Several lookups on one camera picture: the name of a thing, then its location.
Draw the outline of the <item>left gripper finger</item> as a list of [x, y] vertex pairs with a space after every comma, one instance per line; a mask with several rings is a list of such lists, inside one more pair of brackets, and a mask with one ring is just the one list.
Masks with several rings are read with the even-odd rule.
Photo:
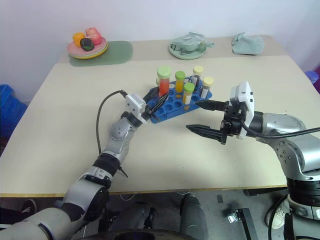
[[149, 110], [150, 111], [157, 111], [162, 105], [163, 105], [163, 99], [159, 98], [153, 104], [149, 105]]
[[165, 94], [159, 98], [155, 105], [151, 108], [151, 113], [155, 113], [167, 100], [168, 94]]

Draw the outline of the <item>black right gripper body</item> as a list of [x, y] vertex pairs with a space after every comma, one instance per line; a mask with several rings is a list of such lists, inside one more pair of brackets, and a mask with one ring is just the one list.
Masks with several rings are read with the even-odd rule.
[[220, 131], [222, 131], [222, 137], [220, 143], [225, 145], [227, 142], [227, 136], [239, 135], [242, 129], [241, 120], [245, 118], [245, 104], [243, 102], [231, 105], [230, 101], [224, 103], [224, 116], [221, 121]]

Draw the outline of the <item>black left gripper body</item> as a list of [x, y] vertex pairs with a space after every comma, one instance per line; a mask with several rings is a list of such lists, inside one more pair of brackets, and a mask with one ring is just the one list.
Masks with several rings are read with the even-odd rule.
[[143, 119], [150, 119], [154, 116], [153, 107], [146, 106], [144, 112], [141, 114]]

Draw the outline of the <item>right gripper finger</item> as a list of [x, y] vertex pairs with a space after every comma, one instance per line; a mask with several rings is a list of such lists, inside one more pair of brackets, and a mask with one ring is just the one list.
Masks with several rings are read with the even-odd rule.
[[199, 100], [194, 104], [202, 109], [209, 110], [209, 111], [224, 112], [226, 109], [226, 102], [222, 102], [222, 101], [204, 99], [204, 100]]
[[185, 127], [201, 137], [217, 140], [220, 143], [224, 143], [224, 134], [220, 130], [212, 129], [210, 126], [202, 124], [188, 124]]

